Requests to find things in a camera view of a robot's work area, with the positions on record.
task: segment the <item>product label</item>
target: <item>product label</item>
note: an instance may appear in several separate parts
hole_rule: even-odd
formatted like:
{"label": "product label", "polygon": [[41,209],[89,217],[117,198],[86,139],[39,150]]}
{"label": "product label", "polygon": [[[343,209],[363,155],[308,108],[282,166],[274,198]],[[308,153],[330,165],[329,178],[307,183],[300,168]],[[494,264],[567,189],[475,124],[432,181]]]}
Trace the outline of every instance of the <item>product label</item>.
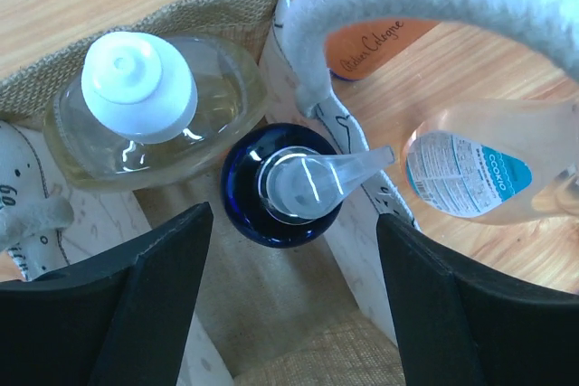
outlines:
{"label": "product label", "polygon": [[406,173],[418,196],[458,217],[489,212],[533,179],[521,160],[444,131],[427,133],[412,143]]}
{"label": "product label", "polygon": [[327,38],[327,66],[341,79],[364,79],[437,24],[394,18],[343,27]]}

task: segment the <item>plastic bottle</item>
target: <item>plastic bottle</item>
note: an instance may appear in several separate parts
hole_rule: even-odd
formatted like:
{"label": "plastic bottle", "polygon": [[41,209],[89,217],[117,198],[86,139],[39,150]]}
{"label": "plastic bottle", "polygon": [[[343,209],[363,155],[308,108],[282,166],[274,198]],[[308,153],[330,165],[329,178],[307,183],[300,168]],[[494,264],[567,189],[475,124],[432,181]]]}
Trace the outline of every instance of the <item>plastic bottle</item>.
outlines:
{"label": "plastic bottle", "polygon": [[346,26],[326,40],[327,67],[341,80],[365,79],[436,24],[397,17]]}
{"label": "plastic bottle", "polygon": [[450,215],[487,224],[579,215],[579,105],[481,100],[423,122],[403,149],[413,190]]}
{"label": "plastic bottle", "polygon": [[262,118],[266,89],[242,47],[211,35],[115,32],[47,108],[44,135],[67,180],[136,190],[197,174]]}
{"label": "plastic bottle", "polygon": [[248,239],[273,248],[299,246],[329,228],[342,201],[393,162],[390,146],[336,155],[309,128],[270,124],[245,136],[225,159],[223,205]]}

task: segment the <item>braided rope handle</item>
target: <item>braided rope handle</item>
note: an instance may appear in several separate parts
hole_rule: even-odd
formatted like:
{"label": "braided rope handle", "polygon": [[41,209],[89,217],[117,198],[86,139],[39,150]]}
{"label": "braided rope handle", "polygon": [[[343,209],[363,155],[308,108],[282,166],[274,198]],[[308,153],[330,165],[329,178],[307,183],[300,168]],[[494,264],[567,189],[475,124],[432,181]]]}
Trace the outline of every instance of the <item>braided rope handle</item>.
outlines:
{"label": "braided rope handle", "polygon": [[281,44],[300,82],[304,116],[313,118],[314,107],[332,92],[324,53],[328,34],[391,16],[488,29],[543,53],[579,81],[579,0],[293,0]]}

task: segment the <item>wooden surface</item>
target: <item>wooden surface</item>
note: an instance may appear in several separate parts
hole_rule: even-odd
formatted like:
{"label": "wooden surface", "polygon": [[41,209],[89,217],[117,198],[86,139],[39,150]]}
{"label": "wooden surface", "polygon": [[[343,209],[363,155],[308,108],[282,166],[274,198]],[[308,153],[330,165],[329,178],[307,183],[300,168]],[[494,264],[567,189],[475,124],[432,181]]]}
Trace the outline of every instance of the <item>wooden surface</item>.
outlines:
{"label": "wooden surface", "polygon": [[[171,1],[3,0],[0,76],[68,42],[113,24],[130,23]],[[337,94],[361,122],[371,145],[391,144],[397,151],[422,120],[453,101],[561,99],[578,95],[577,91],[574,83],[541,56],[457,24],[437,26],[371,78],[337,84]],[[397,166],[389,173],[431,237],[511,275],[579,292],[575,220],[500,228],[460,221],[417,201]],[[6,264],[5,259],[0,260],[0,274]]]}

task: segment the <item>pump dispenser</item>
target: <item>pump dispenser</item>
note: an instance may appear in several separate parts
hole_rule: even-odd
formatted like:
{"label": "pump dispenser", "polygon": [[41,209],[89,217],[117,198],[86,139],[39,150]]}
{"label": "pump dispenser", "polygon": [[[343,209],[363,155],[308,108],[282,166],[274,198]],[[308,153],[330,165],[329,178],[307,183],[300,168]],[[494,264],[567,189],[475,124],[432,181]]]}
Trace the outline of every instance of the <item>pump dispenser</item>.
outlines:
{"label": "pump dispenser", "polygon": [[271,124],[230,151],[223,165],[223,204],[247,238],[295,247],[321,235],[347,196],[394,160],[390,146],[336,155],[309,128]]}

